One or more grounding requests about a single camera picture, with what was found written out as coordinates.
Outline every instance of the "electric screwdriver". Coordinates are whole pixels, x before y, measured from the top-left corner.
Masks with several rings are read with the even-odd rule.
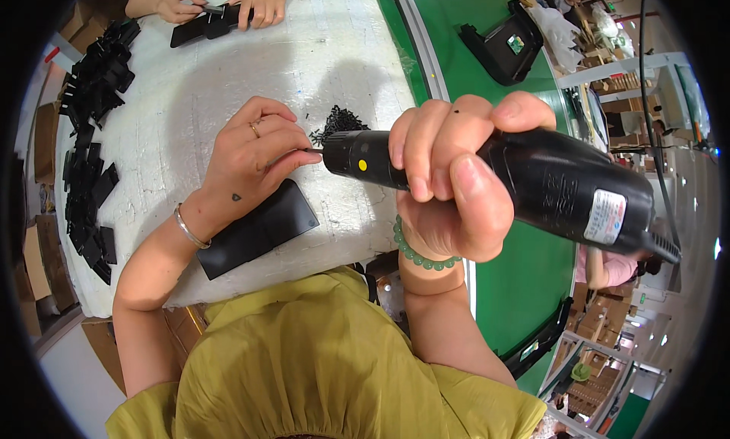
[[[381,130],[338,132],[324,140],[327,169],[340,176],[409,190],[404,170],[390,163],[388,135]],[[614,165],[587,143],[537,128],[498,130],[477,151],[505,184],[515,218],[554,235],[609,252],[640,249],[678,263],[680,249],[649,232],[654,191],[649,181]]]

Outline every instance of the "bracelet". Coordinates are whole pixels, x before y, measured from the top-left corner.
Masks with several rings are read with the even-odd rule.
[[[178,205],[175,207],[175,220],[178,221],[178,227],[182,230],[182,232],[187,236],[187,239],[193,242],[198,249],[208,249],[210,247],[210,243],[213,242],[213,240],[209,240],[207,243],[204,243],[197,239],[195,235],[192,234],[192,232],[187,228],[187,225],[185,225],[185,222],[183,222],[183,218],[180,215],[180,206],[182,203],[178,203]]]
[[[395,232],[395,235],[393,235],[393,239],[396,241],[396,243],[398,243],[398,251],[403,252],[408,260],[413,260],[414,265],[423,266],[426,270],[430,270],[431,268],[433,268],[436,271],[441,271],[444,268],[453,268],[457,261],[461,261],[461,257],[456,256],[450,258],[449,260],[435,261],[419,255],[417,252],[411,249],[411,246],[409,246],[408,243],[406,243],[406,238],[404,238],[403,236],[402,223],[403,220],[401,219],[401,215],[397,214],[396,225],[393,225],[393,231]]]

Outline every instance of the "silver bangle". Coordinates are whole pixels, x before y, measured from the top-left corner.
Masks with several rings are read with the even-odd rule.
[[[187,225],[185,225],[185,222],[183,222],[183,218],[180,215],[180,206],[182,203],[178,203],[178,205],[175,207],[175,212],[173,213],[175,215],[175,220],[178,221],[178,227],[182,230],[182,232],[187,236],[187,239],[193,242],[198,249],[208,249],[210,247],[210,243],[213,242],[213,240],[208,241],[207,243],[204,243],[197,239],[195,235],[193,235],[190,230],[187,228]]]

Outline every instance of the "gold ring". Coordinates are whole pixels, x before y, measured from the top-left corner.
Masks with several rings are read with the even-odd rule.
[[[253,130],[253,134],[256,135],[257,138],[261,138],[261,135],[259,134],[259,131],[256,129],[256,126],[253,125],[253,122],[248,123],[251,126],[251,130]]]

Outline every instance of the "yellow shirt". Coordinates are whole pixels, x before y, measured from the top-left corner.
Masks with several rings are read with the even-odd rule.
[[[206,312],[180,382],[128,399],[115,437],[272,439],[529,437],[539,399],[413,355],[348,268],[286,282]]]

